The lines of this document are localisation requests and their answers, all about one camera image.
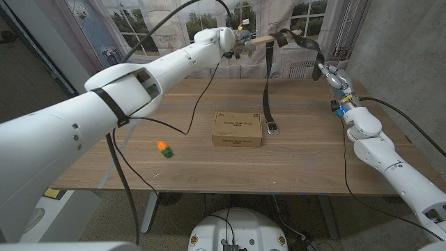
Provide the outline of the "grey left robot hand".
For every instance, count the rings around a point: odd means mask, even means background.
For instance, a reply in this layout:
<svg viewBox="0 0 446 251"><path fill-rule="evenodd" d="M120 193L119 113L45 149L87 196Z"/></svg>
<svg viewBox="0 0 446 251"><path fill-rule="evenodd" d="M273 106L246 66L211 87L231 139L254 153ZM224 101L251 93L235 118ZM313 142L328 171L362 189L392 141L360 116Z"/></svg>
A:
<svg viewBox="0 0 446 251"><path fill-rule="evenodd" d="M252 57L256 50L256 45L252 42L252 33L247 29L237 29L235 31L236 42L233 48L233 54L236 59L240 59L242 55Z"/></svg>

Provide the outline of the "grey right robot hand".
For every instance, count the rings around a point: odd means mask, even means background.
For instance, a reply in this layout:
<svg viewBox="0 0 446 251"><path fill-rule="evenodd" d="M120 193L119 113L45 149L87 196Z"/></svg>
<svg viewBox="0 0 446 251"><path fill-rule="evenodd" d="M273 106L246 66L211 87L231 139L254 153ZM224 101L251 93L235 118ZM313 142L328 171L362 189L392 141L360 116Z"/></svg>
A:
<svg viewBox="0 0 446 251"><path fill-rule="evenodd" d="M345 70L331 65L323 65L322 63L318 63L317 67L332 88L335 98L342 107L353 109L360 105L358 99L355 97L353 81Z"/></svg>

